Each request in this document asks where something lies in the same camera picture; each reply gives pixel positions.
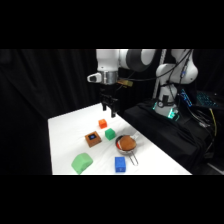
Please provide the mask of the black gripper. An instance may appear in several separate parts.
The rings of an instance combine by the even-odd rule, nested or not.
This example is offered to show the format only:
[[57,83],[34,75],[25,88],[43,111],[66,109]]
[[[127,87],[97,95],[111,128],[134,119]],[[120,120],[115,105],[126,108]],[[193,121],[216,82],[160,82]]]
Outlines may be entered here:
[[115,85],[101,85],[100,86],[100,102],[102,103],[103,111],[109,107],[112,111],[111,117],[116,117],[116,112],[119,110],[119,100],[115,96]]

